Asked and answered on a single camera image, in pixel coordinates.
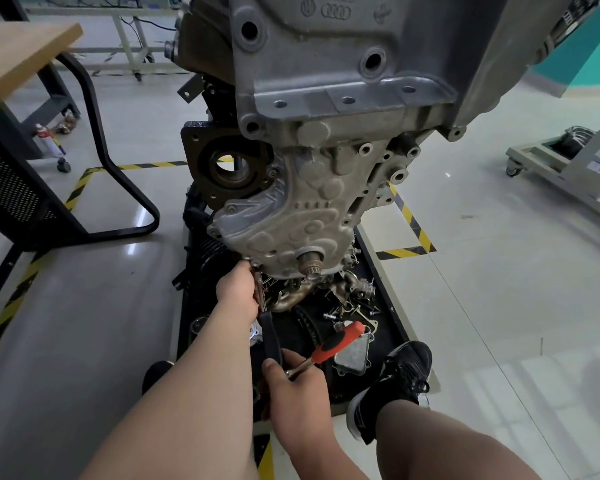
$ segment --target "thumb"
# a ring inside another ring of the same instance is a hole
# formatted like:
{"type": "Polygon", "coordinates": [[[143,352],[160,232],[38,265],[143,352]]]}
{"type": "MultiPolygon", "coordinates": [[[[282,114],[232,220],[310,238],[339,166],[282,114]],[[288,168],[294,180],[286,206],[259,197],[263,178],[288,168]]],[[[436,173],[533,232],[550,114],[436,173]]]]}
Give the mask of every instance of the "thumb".
{"type": "Polygon", "coordinates": [[[284,369],[272,358],[264,360],[262,363],[262,373],[270,390],[289,382],[284,369]]]}

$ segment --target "screwdriver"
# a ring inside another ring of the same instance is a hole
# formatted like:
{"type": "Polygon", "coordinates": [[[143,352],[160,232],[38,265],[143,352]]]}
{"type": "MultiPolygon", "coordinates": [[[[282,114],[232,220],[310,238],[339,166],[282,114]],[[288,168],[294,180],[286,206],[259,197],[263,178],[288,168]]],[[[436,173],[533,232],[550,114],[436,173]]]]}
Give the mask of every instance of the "screwdriver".
{"type": "Polygon", "coordinates": [[[338,352],[347,347],[355,339],[365,332],[365,326],[360,322],[353,322],[344,327],[342,330],[337,332],[335,335],[329,337],[320,345],[316,350],[313,351],[311,357],[305,360],[303,363],[285,371],[289,380],[295,379],[295,377],[304,371],[307,367],[322,363],[328,358],[333,357],[338,352]]]}
{"type": "Polygon", "coordinates": [[[253,277],[256,281],[258,290],[258,305],[260,313],[258,314],[258,323],[262,328],[262,344],[264,345],[264,354],[267,358],[272,358],[282,365],[282,350],[280,350],[280,341],[278,334],[273,327],[273,315],[267,311],[267,302],[264,298],[264,287],[262,285],[262,273],[254,272],[253,277]]]}

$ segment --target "hand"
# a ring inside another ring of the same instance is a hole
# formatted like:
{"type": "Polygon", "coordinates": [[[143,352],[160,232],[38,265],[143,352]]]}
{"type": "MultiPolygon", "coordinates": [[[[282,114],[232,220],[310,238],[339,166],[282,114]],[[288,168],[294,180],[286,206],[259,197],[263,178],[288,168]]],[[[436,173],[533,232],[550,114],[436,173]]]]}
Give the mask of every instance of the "hand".
{"type": "Polygon", "coordinates": [[[240,261],[216,285],[218,306],[229,306],[235,313],[248,318],[249,324],[258,316],[258,303],[253,297],[255,281],[248,261],[240,261]]]}
{"type": "MultiPolygon", "coordinates": [[[[289,367],[304,361],[291,350],[282,349],[282,354],[289,367]]],[[[291,382],[273,359],[264,361],[262,372],[271,393],[273,431],[291,460],[337,447],[324,373],[312,365],[291,382]]]]}

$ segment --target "shoe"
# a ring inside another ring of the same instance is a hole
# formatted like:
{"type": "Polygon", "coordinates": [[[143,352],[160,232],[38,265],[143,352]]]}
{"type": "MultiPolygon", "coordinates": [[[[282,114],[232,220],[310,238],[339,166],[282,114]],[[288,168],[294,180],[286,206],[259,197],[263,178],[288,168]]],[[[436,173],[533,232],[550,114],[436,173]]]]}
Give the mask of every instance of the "shoe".
{"type": "Polygon", "coordinates": [[[142,381],[142,394],[145,395],[146,392],[173,366],[174,363],[170,360],[160,360],[153,363],[144,375],[144,380],[142,381]]]}
{"type": "Polygon", "coordinates": [[[376,439],[376,419],[388,403],[404,399],[419,404],[418,395],[429,392],[431,349],[423,342],[406,342],[384,359],[371,387],[360,392],[347,408],[347,428],[366,444],[376,439]]]}

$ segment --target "person's left hand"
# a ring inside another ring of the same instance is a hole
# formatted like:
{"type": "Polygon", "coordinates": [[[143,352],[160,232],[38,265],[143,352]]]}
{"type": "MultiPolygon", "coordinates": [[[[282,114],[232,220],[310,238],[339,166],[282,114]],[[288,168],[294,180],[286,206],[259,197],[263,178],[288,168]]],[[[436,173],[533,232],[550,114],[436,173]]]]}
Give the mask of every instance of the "person's left hand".
{"type": "Polygon", "coordinates": [[[227,305],[235,309],[235,313],[245,316],[249,324],[258,316],[258,302],[253,297],[255,281],[251,273],[249,261],[240,261],[216,285],[218,306],[227,305]]]}

